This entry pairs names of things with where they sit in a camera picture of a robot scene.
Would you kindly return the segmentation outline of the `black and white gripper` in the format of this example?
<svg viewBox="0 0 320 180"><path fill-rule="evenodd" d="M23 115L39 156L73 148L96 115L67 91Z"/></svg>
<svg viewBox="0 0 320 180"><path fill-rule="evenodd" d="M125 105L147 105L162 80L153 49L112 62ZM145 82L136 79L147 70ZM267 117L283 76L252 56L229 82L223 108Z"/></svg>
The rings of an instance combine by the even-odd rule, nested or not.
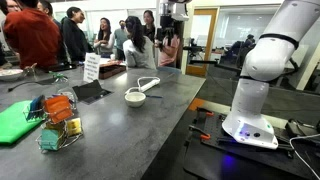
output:
<svg viewBox="0 0 320 180"><path fill-rule="evenodd" d="M160 0L159 16L160 26L157 28L157 40L170 38L174 34L176 21L187 21L187 4L192 0Z"/></svg>

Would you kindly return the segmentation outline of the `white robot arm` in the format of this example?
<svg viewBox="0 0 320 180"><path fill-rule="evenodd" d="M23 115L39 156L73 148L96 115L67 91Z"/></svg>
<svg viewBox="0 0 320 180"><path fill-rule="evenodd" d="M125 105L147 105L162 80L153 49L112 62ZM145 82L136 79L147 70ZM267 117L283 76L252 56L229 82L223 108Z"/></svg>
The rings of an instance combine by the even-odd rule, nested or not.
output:
<svg viewBox="0 0 320 180"><path fill-rule="evenodd" d="M320 0L284 0L248 52L231 110L222 129L242 144L267 149L279 146L274 129L261 110L269 82L282 75L299 42L320 17Z"/></svg>

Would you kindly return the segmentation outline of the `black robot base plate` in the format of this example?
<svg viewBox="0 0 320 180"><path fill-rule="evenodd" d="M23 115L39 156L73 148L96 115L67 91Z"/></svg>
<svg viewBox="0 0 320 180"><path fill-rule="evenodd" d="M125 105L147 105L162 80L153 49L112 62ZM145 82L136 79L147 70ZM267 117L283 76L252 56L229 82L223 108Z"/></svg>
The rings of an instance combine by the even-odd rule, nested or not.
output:
<svg viewBox="0 0 320 180"><path fill-rule="evenodd" d="M267 149L236 142L222 129L225 116L214 112L207 116L196 110L194 125L211 135L202 140L189 130L183 168L209 180L317 180L319 143L315 140L290 142L287 132L277 128L277 149Z"/></svg>

